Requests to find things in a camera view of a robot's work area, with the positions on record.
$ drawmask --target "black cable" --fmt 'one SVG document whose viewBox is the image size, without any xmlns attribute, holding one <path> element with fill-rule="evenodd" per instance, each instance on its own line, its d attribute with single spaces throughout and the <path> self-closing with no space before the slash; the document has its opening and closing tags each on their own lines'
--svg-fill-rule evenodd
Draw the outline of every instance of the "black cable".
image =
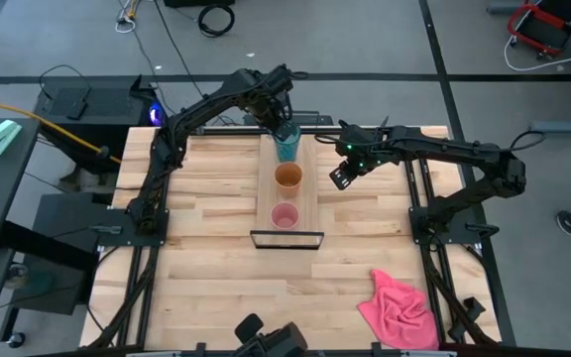
<svg viewBox="0 0 571 357">
<path fill-rule="evenodd" d="M 308 79 L 309 73 L 306 71 L 302 71 L 302 70 L 296 70 L 296 71 L 291 72 L 289 74 L 289 76 L 294 78 L 294 79 Z"/>
<path fill-rule="evenodd" d="M 222 9 L 230 17 L 230 22 L 228 23 L 228 25 L 223 30 L 213 30 L 213 29 L 209 28 L 208 26 L 206 26 L 206 24 L 204 24 L 204 17 L 206 16 L 206 14 L 208 14 L 209 12 L 211 12 L 214 9 Z M 199 16 L 197 17 L 197 26 L 199 27 L 199 32 L 201 32 L 202 35 L 204 35 L 205 37 L 211 38 L 211 39 L 218 38 L 218 37 L 226 34 L 227 32 L 230 31 L 230 29 L 233 28 L 233 25 L 235 25 L 235 13 L 233 12 L 233 10 L 230 7 L 228 7 L 224 4 L 208 5 L 204 9 L 202 9 L 202 11 L 199 12 Z"/>
<path fill-rule="evenodd" d="M 199 96 L 203 98 L 204 93 L 202 93 L 201 89 L 199 89 L 199 86 L 197 86 L 197 82 L 195 82 L 195 78 L 193 78 L 193 74 L 188 69 L 188 65 L 186 65 L 186 60 L 184 60 L 184 56 L 182 55 L 182 52 L 177 47 L 177 44 L 175 43 L 175 40 L 173 39 L 173 36 L 171 35 L 171 31 L 169 30 L 169 26 L 167 25 L 167 20 L 165 20 L 165 16 L 163 15 L 163 11 L 160 9 L 160 5 L 158 5 L 158 1 L 154 0 L 154 4 L 156 4 L 156 9 L 158 10 L 158 14 L 160 15 L 160 19 L 163 21 L 163 26 L 165 27 L 165 31 L 167 32 L 167 36 L 169 36 L 169 40 L 171 41 L 171 44 L 173 45 L 175 52 L 179 56 L 179 60 L 182 62 L 182 65 L 184 66 L 184 70 L 186 70 L 186 74 L 188 74 L 188 78 L 190 79 L 191 83 L 193 83 L 193 86 L 195 87 L 195 89 L 197 89 Z M 226 126 L 226 122 L 224 121 L 224 119 L 222 119 L 221 116 L 218 115 L 217 118 L 218 118 L 218 120 L 220 120 L 224 124 L 224 126 Z"/>
<path fill-rule="evenodd" d="M 435 249 L 431 249 L 431 245 L 433 245 L 433 240 L 436 239 L 440 245 L 435 244 Z M 440 250 L 440 246 L 444 245 L 440 240 L 439 233 L 433 233 L 431 237 L 428 239 L 428 251 L 431 253 L 435 253 Z"/>
<path fill-rule="evenodd" d="M 516 145 L 516 142 L 518 142 L 519 140 L 521 140 L 523 137 L 528 136 L 528 135 L 538 135 L 539 138 L 535 141 L 533 141 L 530 144 L 526 144 L 523 146 L 520 146 L 518 148 L 516 148 L 514 145 Z M 516 136 L 516 138 L 514 138 L 513 142 L 511 143 L 510 147 L 508 149 L 506 149 L 506 152 L 515 152 L 515 151 L 521 151 L 521 150 L 525 150 L 525 149 L 529 149 L 533 146 L 539 145 L 541 144 L 545 138 L 547 136 L 545 135 L 545 133 L 540 132 L 540 131 L 536 131 L 536 130 L 528 130 L 528 131 L 524 131 L 523 133 L 519 134 Z"/>
<path fill-rule="evenodd" d="M 105 254 L 104 256 L 102 256 L 102 258 L 100 258 L 100 260 L 98 261 L 98 265 L 97 267 L 100 267 L 100 265 L 102 264 L 102 262 L 107 259 L 107 257 L 109 257 L 110 255 L 112 255 L 115 251 L 118 250 L 119 247 L 114 247 L 111 250 L 109 250 L 107 252 L 107 254 Z M 105 332 L 105 329 L 103 328 L 103 326 L 100 324 L 100 322 L 98 322 L 98 319 L 96 318 L 96 316 L 94 316 L 94 313 L 91 311 L 91 307 L 89 307 L 89 304 L 87 305 L 87 312 L 89 313 L 89 316 L 91 317 L 91 319 L 94 321 L 94 323 L 96 324 L 96 326 L 98 327 L 98 329 L 100 330 L 100 332 Z M 109 345 L 114 347 L 114 343 L 113 342 L 109 342 Z"/>
<path fill-rule="evenodd" d="M 477 251 L 471 246 L 464 246 L 464 248 L 469 253 L 471 253 L 471 255 L 475 257 L 475 259 L 477 259 L 477 261 L 482 265 L 482 268 L 484 268 L 484 271 L 486 271 L 486 265 L 484 264 L 484 257 L 482 257 L 479 253 L 477 253 Z"/>
<path fill-rule="evenodd" d="M 237 123 L 237 122 L 235 121 L 235 119 L 229 117 L 228 115 L 222 115 L 221 117 L 222 117 L 222 119 L 223 119 L 223 118 L 226 118 L 226 119 L 229 120 L 228 123 L 224 123 L 224 126 L 243 126 L 243 125 L 244 125 L 244 124 Z"/>
<path fill-rule="evenodd" d="M 158 76 L 156 75 L 156 70 L 154 69 L 154 65 L 152 64 L 151 59 L 149 58 L 147 53 L 145 52 L 145 48 L 143 47 L 142 41 L 140 41 L 138 33 L 136 32 L 135 29 L 134 31 L 132 31 L 132 33 L 134 33 L 134 37 L 136 37 L 136 41 L 138 41 L 138 48 L 140 49 L 140 52 L 143 54 L 145 60 L 147 60 L 147 63 L 149 64 L 149 69 L 151 70 L 151 74 L 154 76 L 154 81 L 158 85 L 158 90 L 160 91 L 160 99 L 162 100 L 162 103 L 165 105 L 165 107 L 171 114 L 173 115 L 176 114 L 173 111 L 173 109 L 171 109 L 171 107 L 167 104 L 167 99 L 165 98 L 165 93 L 163 92 L 163 89 L 160 87 L 160 82 L 158 81 Z"/>
<path fill-rule="evenodd" d="M 55 145 L 55 144 L 53 144 L 53 143 L 50 143 L 50 142 L 47 142 L 47 141 L 45 141 L 45 140 L 42 140 L 42 139 L 39 139 L 39 138 L 37 138 L 37 143 L 39 143 L 39 144 L 43 144 L 43 145 L 46 145 L 46 146 L 50 146 L 50 147 L 53 147 L 53 148 L 55 148 L 55 147 L 56 147 L 56 145 Z"/>
<path fill-rule="evenodd" d="M 54 188 L 54 189 L 58 189 L 59 191 L 61 191 L 61 192 L 63 192 L 63 193 L 69 193 L 68 191 L 66 191 L 66 190 L 64 190 L 64 189 L 62 189 L 62 188 L 60 188 L 60 187 L 58 187 L 57 185 L 51 184 L 51 183 L 47 182 L 46 180 L 44 180 L 44 179 L 42 179 L 42 178 L 37 178 L 36 176 L 34 176 L 34 175 L 30 174 L 30 173 L 24 172 L 24 175 L 28 175 L 29 177 L 31 177 L 31 178 L 33 178 L 33 179 L 36 179 L 36 180 L 39 181 L 39 182 L 43 182 L 43 183 L 47 184 L 48 186 L 50 186 L 50 187 L 52 187 L 52 188 Z"/>
<path fill-rule="evenodd" d="M 530 144 L 526 144 L 520 147 L 515 147 L 514 145 L 524 136 L 527 135 L 540 135 L 540 138 Z M 478 148 L 479 152 L 482 153 L 511 153 L 511 152 L 515 152 L 515 151 L 521 151 L 521 150 L 525 150 L 525 149 L 529 149 L 532 148 L 536 145 L 541 144 L 546 138 L 545 133 L 542 132 L 538 132 L 538 131 L 526 131 L 523 132 L 519 135 L 517 135 L 516 138 L 514 138 L 513 142 L 511 143 L 511 146 L 508 149 L 480 149 Z M 343 145 L 351 145 L 353 147 L 374 147 L 374 146 L 378 146 L 378 145 L 382 145 L 382 144 L 390 144 L 393 145 L 397 142 L 401 142 L 401 141 L 413 141 L 413 142 L 419 142 L 419 143 L 428 143 L 428 144 L 435 144 L 435 145 L 446 145 L 449 148 L 455 148 L 455 149 L 460 149 L 460 150 L 468 150 L 469 148 L 463 145 L 458 145 L 455 144 L 453 142 L 447 141 L 447 142 L 442 142 L 440 139 L 436 139 L 436 138 L 411 138 L 411 137 L 404 137 L 404 138 L 395 138 L 395 139 L 387 139 L 387 140 L 381 140 L 378 142 L 374 142 L 374 143 L 349 143 L 346 142 L 344 140 L 341 139 L 337 139 L 328 135 L 321 135 L 321 134 L 316 134 L 314 135 L 314 140 L 316 140 L 318 143 L 321 144 L 343 144 Z"/>
<path fill-rule="evenodd" d="M 78 284 L 75 284 L 75 285 L 73 285 L 73 286 L 71 286 L 71 287 L 65 287 L 65 288 L 54 289 L 54 290 L 51 290 L 51 291 L 49 291 L 49 292 L 45 292 L 45 293 L 42 293 L 42 294 L 37 294 L 37 295 L 31 296 L 31 297 L 17 298 L 17 299 L 14 300 L 14 301 L 10 301 L 10 302 L 8 302 L 8 303 L 4 303 L 4 304 L 0 305 L 0 308 L 4 308 L 4 307 L 9 306 L 9 305 L 11 305 L 11 304 L 13 304 L 13 303 L 17 303 L 17 302 L 21 302 L 21 301 L 26 301 L 26 300 L 33 299 L 33 298 L 41 298 L 41 297 L 44 297 L 44 296 L 47 296 L 47 295 L 50 295 L 50 294 L 53 294 L 53 293 L 57 293 L 57 292 L 65 291 L 65 290 L 74 289 L 74 288 L 76 288 L 76 287 L 78 287 Z"/>
<path fill-rule="evenodd" d="M 109 251 L 107 251 L 107 254 L 105 254 L 104 256 L 102 256 L 102 257 L 98 260 L 98 265 L 100 266 L 100 264 L 101 264 L 105 259 L 107 259 L 110 255 L 114 254 L 114 252 L 117 251 L 118 248 L 120 248 L 120 247 L 116 246 L 116 247 L 110 249 Z"/>
<path fill-rule="evenodd" d="M 86 230 L 86 229 L 87 229 L 87 227 L 82 228 L 82 229 L 77 229 L 77 230 L 69 231 L 69 232 L 65 232 L 65 233 L 61 233 L 61 234 L 58 234 L 58 235 L 53 236 L 53 237 L 51 237 L 51 238 L 56 238 L 56 237 L 60 237 L 60 236 L 66 235 L 66 234 L 71 234 L 71 233 L 80 232 L 80 231 Z M 104 260 L 105 258 L 107 258 L 109 255 L 111 255 L 112 253 L 114 253 L 117 249 L 118 249 L 118 247 L 114 247 L 112 250 L 110 250 L 109 252 L 107 252 L 107 254 L 105 254 L 105 255 L 98 261 L 98 264 L 97 264 L 96 267 L 100 266 L 100 264 L 103 262 L 103 260 Z M 78 287 L 78 285 L 79 285 L 79 283 L 77 283 L 77 284 L 75 284 L 75 285 L 73 285 L 73 286 L 70 286 L 70 287 L 54 289 L 54 290 L 51 290 L 51 291 L 49 291 L 49 292 L 45 292 L 45 293 L 42 293 L 42 294 L 37 294 L 37 295 L 31 296 L 31 297 L 17 298 L 17 299 L 14 300 L 14 301 L 10 301 L 10 302 L 8 302 L 8 303 L 4 303 L 4 304 L 0 305 L 0 308 L 4 308 L 4 307 L 9 306 L 9 305 L 11 305 L 11 304 L 13 304 L 13 303 L 17 303 L 17 302 L 21 302 L 21 301 L 26 301 L 26 300 L 33 299 L 33 298 L 41 298 L 41 297 L 44 297 L 44 296 L 47 296 L 47 295 L 50 295 L 50 294 L 53 294 L 53 293 L 57 293 L 57 292 L 62 292 L 62 291 L 74 289 L 74 288 Z"/>
<path fill-rule="evenodd" d="M 96 316 L 94 316 L 94 312 L 91 311 L 89 304 L 87 305 L 87 313 L 89 313 L 89 316 L 94 321 L 94 324 L 96 324 L 96 327 L 98 327 L 100 332 L 105 332 L 105 329 L 103 328 L 103 326 L 100 324 L 100 322 L 98 322 L 98 319 L 96 319 Z M 114 347 L 114 342 L 109 342 L 109 345 Z"/>
<path fill-rule="evenodd" d="M 85 80 L 85 83 L 87 83 L 87 89 L 88 89 L 88 90 L 91 90 L 91 85 L 89 84 L 89 80 L 87 80 L 87 78 L 86 78 L 84 75 L 82 75 L 78 70 L 76 70 L 76 68 L 74 68 L 73 66 L 71 66 L 71 65 L 69 65 L 69 64 L 59 64 L 59 65 L 55 65 L 54 67 L 52 67 L 52 68 L 46 70 L 45 72 L 43 72 L 43 73 L 39 76 L 39 87 L 41 88 L 41 92 L 43 92 L 49 100 L 54 100 L 54 98 L 53 98 L 51 95 L 49 95 L 49 94 L 46 92 L 46 90 L 44 89 L 44 85 L 43 85 L 42 79 L 44 78 L 44 75 L 50 73 L 51 71 L 53 71 L 53 70 L 55 70 L 55 69 L 57 69 L 57 68 L 69 68 L 69 69 L 75 71 L 76 74 L 78 74 L 78 76 L 80 76 L 81 78 L 83 78 L 83 79 Z"/>
</svg>

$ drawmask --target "blue light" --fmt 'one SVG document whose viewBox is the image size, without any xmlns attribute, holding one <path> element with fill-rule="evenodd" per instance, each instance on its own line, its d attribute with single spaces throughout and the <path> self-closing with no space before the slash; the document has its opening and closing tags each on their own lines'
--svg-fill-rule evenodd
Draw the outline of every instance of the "blue light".
<svg viewBox="0 0 571 357">
<path fill-rule="evenodd" d="M 149 121 L 153 126 L 162 126 L 164 121 L 165 111 L 158 102 L 154 102 L 149 108 Z"/>
</svg>

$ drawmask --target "yellow cable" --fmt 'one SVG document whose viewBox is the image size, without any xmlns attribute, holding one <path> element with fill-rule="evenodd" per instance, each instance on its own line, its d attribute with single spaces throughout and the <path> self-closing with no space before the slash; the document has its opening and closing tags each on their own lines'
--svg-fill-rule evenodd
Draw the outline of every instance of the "yellow cable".
<svg viewBox="0 0 571 357">
<path fill-rule="evenodd" d="M 131 0 L 131 4 L 129 5 L 129 11 L 127 12 L 127 16 L 134 20 L 136 18 L 136 9 L 134 5 L 136 4 L 136 0 Z"/>
<path fill-rule="evenodd" d="M 31 112 L 29 112 L 29 111 L 25 111 L 25 110 L 23 110 L 23 109 L 15 108 L 15 107 L 13 107 L 13 106 L 5 105 L 5 104 L 0 104 L 0 109 L 5 109 L 5 110 L 14 111 L 14 112 L 17 112 L 17 113 L 26 115 L 26 116 L 28 116 L 28 117 L 31 117 L 31 118 L 33 118 L 33 119 L 37 119 L 37 120 L 39 120 L 43 125 L 45 125 L 45 126 L 47 126 L 47 127 L 50 127 L 50 128 L 52 128 L 52 129 L 55 129 L 56 131 L 60 132 L 61 134 L 65 135 L 65 136 L 67 136 L 69 139 L 75 141 L 76 143 L 78 143 L 78 144 L 80 144 L 80 145 L 82 145 L 82 146 L 84 146 L 84 147 L 86 147 L 86 148 L 89 148 L 89 149 L 95 151 L 96 153 L 100 153 L 100 152 L 101 152 L 100 148 L 94 146 L 93 144 L 90 144 L 90 143 L 84 141 L 83 139 L 81 139 L 81 138 L 75 136 L 74 134 L 68 132 L 67 130 L 63 129 L 63 128 L 60 127 L 59 125 L 57 125 L 57 124 L 55 124 L 55 123 L 53 123 L 53 122 L 51 122 L 51 121 L 48 121 L 48 120 L 46 120 L 46 119 L 40 117 L 39 115 L 37 115 L 37 114 L 35 114 L 35 113 L 31 113 Z M 109 159 L 110 159 L 111 161 L 115 162 L 116 164 L 120 164 L 120 163 L 121 163 L 121 162 L 120 162 L 120 159 L 118 159 L 118 158 L 116 158 L 116 157 L 110 156 Z"/>
</svg>

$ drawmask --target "green object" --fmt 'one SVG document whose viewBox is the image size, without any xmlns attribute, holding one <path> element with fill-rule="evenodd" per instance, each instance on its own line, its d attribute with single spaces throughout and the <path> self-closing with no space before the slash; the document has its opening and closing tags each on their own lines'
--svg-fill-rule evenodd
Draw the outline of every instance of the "green object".
<svg viewBox="0 0 571 357">
<path fill-rule="evenodd" d="M 17 134 L 21 131 L 21 125 L 12 120 L 6 120 L 0 124 L 0 156 L 6 151 Z"/>
</svg>

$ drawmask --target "orange cup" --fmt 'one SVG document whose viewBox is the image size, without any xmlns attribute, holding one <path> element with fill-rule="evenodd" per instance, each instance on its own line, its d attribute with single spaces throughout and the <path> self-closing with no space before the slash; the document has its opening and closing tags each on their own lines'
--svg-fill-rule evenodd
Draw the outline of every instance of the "orange cup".
<svg viewBox="0 0 571 357">
<path fill-rule="evenodd" d="M 303 171 L 301 167 L 295 163 L 279 164 L 275 170 L 275 180 L 279 187 L 279 193 L 283 197 L 296 197 L 302 179 Z"/>
</svg>

